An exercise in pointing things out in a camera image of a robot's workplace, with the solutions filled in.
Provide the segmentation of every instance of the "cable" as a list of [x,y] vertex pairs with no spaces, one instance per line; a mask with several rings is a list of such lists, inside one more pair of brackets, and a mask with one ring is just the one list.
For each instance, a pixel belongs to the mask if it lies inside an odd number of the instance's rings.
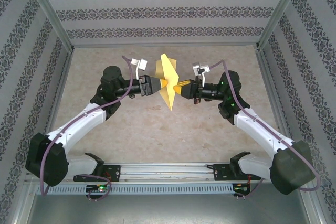
[[[51,147],[55,144],[55,142],[60,138],[62,137],[63,133],[69,128],[71,127],[74,123],[76,123],[78,120],[82,119],[84,116],[87,116],[88,114],[98,110],[98,109],[103,109],[107,106],[110,106],[110,105],[113,105],[117,102],[120,102],[122,99],[124,99],[124,97],[126,97],[128,95],[128,93],[131,91],[131,88],[132,88],[132,85],[133,85],[133,72],[132,72],[132,65],[131,65],[131,60],[126,58],[124,55],[122,56],[122,58],[126,61],[127,65],[128,65],[128,68],[130,70],[130,85],[128,86],[127,88],[127,91],[125,92],[125,94],[123,94],[120,98],[116,99],[115,101],[113,102],[109,102],[107,104],[104,104],[102,106],[99,106],[99,107],[96,107],[92,110],[89,110],[87,113],[84,113],[82,115],[80,115],[79,117],[73,119],[70,123],[68,123],[56,136],[55,138],[50,142],[50,144],[48,145],[46,151],[44,152],[43,154],[43,158],[42,158],[42,161],[41,161],[41,168],[40,168],[40,191],[41,191],[41,194],[43,196],[46,196],[48,191],[49,191],[49,186],[47,186],[47,189],[44,191],[44,166],[46,164],[46,159],[47,159],[47,155],[51,149]],[[87,177],[94,177],[94,178],[100,178],[100,179],[104,179],[106,180],[106,178],[104,177],[99,177],[99,176],[95,176],[95,175],[81,175],[81,176],[87,176]]]
[[229,82],[229,86],[230,86],[230,89],[231,89],[231,93],[232,93],[232,96],[236,102],[236,104],[238,105],[238,107],[247,115],[249,116],[252,120],[258,122],[266,131],[268,131],[272,136],[274,136],[278,141],[280,141],[282,144],[284,144],[286,147],[288,147],[292,152],[294,152],[308,167],[309,169],[314,173],[315,175],[315,178],[316,178],[316,186],[314,186],[313,188],[298,188],[299,190],[301,191],[316,191],[317,189],[320,188],[321,186],[321,178],[320,178],[320,175],[317,173],[317,171],[315,170],[315,168],[296,150],[294,149],[291,145],[289,145],[288,143],[286,143],[286,141],[284,141],[280,136],[278,136],[275,132],[273,132],[267,125],[265,125],[262,121],[258,120],[255,116],[251,115],[250,113],[248,113],[244,108],[243,106],[239,103],[238,99],[237,99],[237,96],[236,96],[236,93],[235,93],[235,90],[234,90],[234,87],[233,87],[233,84],[232,84],[232,81],[231,81],[231,77],[229,75],[229,72],[228,72],[228,69],[227,69],[227,66],[226,66],[226,63],[224,60],[221,60],[219,61],[218,63],[210,66],[210,70],[213,69],[214,67],[217,67],[219,64],[223,64],[223,67],[224,67],[224,70],[225,70],[225,75],[226,75],[226,78]]
[[249,187],[251,187],[251,174],[247,175],[247,179],[248,179],[248,181],[247,181],[247,184],[248,184],[247,188],[249,188]]
[[238,195],[244,197],[244,199],[245,199],[245,198],[249,198],[249,197],[251,197],[251,195],[258,189],[258,187],[261,185],[261,183],[263,183],[264,180],[265,180],[265,179],[261,178],[261,180],[260,180],[259,183],[256,185],[256,187],[255,187],[252,191],[250,191],[250,193],[249,193],[248,195],[244,195],[244,194],[238,193],[238,192],[236,192],[236,191],[235,191],[235,194],[238,194]]

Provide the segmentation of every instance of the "metal frame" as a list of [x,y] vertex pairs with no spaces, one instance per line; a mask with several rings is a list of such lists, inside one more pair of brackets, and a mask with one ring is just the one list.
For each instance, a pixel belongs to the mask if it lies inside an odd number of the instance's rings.
[[[107,164],[120,165],[119,182],[113,184],[208,184],[208,183],[246,183],[246,180],[215,181],[213,170],[206,166],[214,163],[124,163]],[[25,183],[39,184],[39,179],[27,173]],[[74,182],[72,177],[66,177],[61,183],[96,185],[97,182]]]
[[47,18],[49,19],[51,25],[55,29],[58,37],[62,41],[64,47],[66,48],[67,52],[72,51],[73,45],[70,41],[70,38],[64,29],[61,21],[59,20],[56,12],[54,11],[51,3],[49,0],[38,0],[40,6],[42,7],[44,13],[46,14]]
[[37,187],[32,182],[24,183],[16,205],[14,216],[9,223],[28,223],[29,214],[36,196]]
[[205,47],[205,46],[249,46],[252,42],[182,42],[182,43],[131,43],[131,44],[85,44],[75,48],[110,48],[110,47]]
[[280,17],[282,16],[283,12],[287,8],[290,0],[280,0],[274,9],[274,12],[271,15],[271,18],[269,19],[264,31],[262,32],[262,35],[260,37],[260,40],[258,42],[258,47],[263,48],[265,44],[267,43],[268,38],[271,36],[272,32],[274,31],[275,27],[278,24],[278,21]]

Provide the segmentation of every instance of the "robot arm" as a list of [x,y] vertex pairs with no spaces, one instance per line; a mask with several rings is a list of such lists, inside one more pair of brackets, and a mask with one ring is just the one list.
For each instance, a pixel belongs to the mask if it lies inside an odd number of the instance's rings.
[[[141,69],[143,60],[136,61],[137,69]],[[167,81],[147,75],[139,76],[132,80],[132,86],[128,96],[134,98],[136,94],[152,95],[167,85]],[[120,107],[117,102],[111,102],[123,96],[130,85],[130,80],[124,80],[121,71],[116,66],[107,67],[100,80],[97,92],[90,103],[82,112],[68,123],[46,135],[36,134],[29,146],[26,169],[37,177],[40,177],[42,157],[47,146],[56,138],[51,147],[44,168],[44,182],[49,186],[56,186],[66,176],[72,177],[79,174],[92,174],[101,176],[103,161],[91,153],[82,156],[71,156],[71,148],[97,125],[108,120]]]
[[194,104],[200,103],[202,98],[205,101],[221,101],[218,108],[222,117],[250,135],[269,156],[261,158],[242,152],[230,160],[233,174],[253,174],[268,179],[283,194],[289,194],[315,178],[311,169],[291,150],[295,149],[312,164],[308,144],[304,141],[294,142],[283,136],[250,108],[239,95],[242,85],[238,73],[228,71],[235,96],[243,110],[233,97],[225,72],[218,84],[205,83],[204,73],[209,72],[209,67],[199,63],[194,66],[196,79],[182,81],[174,90],[184,98],[194,99]]

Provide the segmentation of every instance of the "black bracket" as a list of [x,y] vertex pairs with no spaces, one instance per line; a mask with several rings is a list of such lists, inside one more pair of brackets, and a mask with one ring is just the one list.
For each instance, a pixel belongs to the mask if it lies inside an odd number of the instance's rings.
[[[99,85],[96,91],[96,94],[94,97],[90,100],[90,103],[96,103],[99,106],[105,105],[109,102],[115,101],[117,97],[114,94],[109,94],[110,97],[113,97],[112,99],[108,98],[108,95],[106,92],[103,91],[102,85]],[[120,107],[121,102],[117,102],[113,105],[107,106],[103,108],[103,110],[106,111],[106,120],[110,118]]]
[[196,105],[201,102],[202,91],[203,91],[202,80],[198,76],[196,76],[195,78],[195,84],[198,86],[198,92],[195,94],[195,97],[194,97],[194,104]]
[[[214,171],[215,181],[248,179],[248,175],[245,173],[235,175],[230,168],[230,164],[213,164],[207,165],[206,167]],[[251,175],[251,180],[260,180],[260,177]]]
[[[101,177],[109,179],[111,182],[119,182],[120,179],[120,165],[103,165]],[[105,182],[105,180],[100,178],[90,178],[82,176],[74,176],[74,182]]]

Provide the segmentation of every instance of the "perforated metal strip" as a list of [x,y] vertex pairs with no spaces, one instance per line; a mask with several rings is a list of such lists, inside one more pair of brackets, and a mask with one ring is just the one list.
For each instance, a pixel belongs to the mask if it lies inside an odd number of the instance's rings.
[[[86,185],[59,185],[49,189],[50,195],[83,195]],[[93,191],[92,194],[105,192]],[[233,186],[223,184],[175,184],[175,185],[112,185],[114,195],[162,195],[162,194],[232,194]]]

